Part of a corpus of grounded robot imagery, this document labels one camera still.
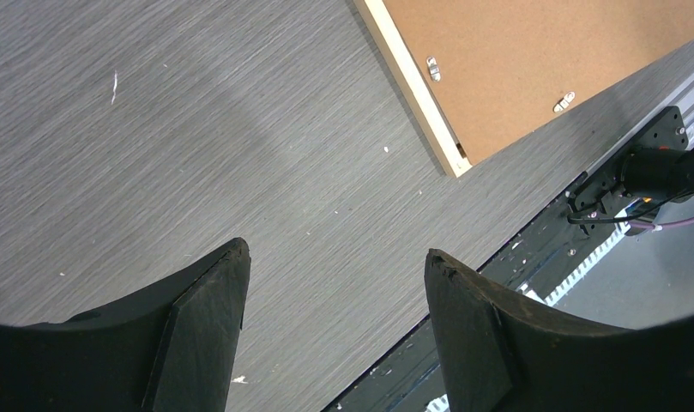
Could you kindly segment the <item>light wooden picture frame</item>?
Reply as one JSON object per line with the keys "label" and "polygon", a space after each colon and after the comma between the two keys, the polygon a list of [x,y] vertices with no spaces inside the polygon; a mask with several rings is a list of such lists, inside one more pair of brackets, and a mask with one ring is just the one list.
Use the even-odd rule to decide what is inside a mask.
{"label": "light wooden picture frame", "polygon": [[419,123],[433,154],[447,175],[453,178],[461,177],[472,165],[468,158],[461,154],[449,123],[444,119],[420,72],[420,66],[414,62],[385,3],[356,0],[354,4]]}

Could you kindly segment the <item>brown cardboard backing board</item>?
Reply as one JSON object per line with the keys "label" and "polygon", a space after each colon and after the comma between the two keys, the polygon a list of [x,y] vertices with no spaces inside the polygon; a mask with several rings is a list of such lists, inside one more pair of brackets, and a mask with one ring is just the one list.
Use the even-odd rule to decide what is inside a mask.
{"label": "brown cardboard backing board", "polygon": [[389,1],[402,39],[477,164],[694,40],[694,1]]}

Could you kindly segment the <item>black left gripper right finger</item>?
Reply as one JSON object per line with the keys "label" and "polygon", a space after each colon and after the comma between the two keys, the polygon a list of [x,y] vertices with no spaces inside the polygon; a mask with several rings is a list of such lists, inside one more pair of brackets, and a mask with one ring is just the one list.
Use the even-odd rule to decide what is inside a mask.
{"label": "black left gripper right finger", "polygon": [[640,330],[598,323],[439,249],[424,280],[453,411],[694,411],[694,314]]}

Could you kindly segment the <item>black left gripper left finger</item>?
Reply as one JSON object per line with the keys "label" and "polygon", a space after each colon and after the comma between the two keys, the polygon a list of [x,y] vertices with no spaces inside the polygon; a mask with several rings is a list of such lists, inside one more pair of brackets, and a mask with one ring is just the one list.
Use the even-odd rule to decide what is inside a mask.
{"label": "black left gripper left finger", "polygon": [[0,411],[222,411],[250,280],[235,238],[62,323],[0,324]]}

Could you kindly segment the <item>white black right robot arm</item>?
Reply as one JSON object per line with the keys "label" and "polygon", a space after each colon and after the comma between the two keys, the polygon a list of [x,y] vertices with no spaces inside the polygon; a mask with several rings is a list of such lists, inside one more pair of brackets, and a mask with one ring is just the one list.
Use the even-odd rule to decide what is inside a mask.
{"label": "white black right robot arm", "polygon": [[619,181],[632,197],[678,202],[694,196],[694,148],[642,148],[626,157]]}

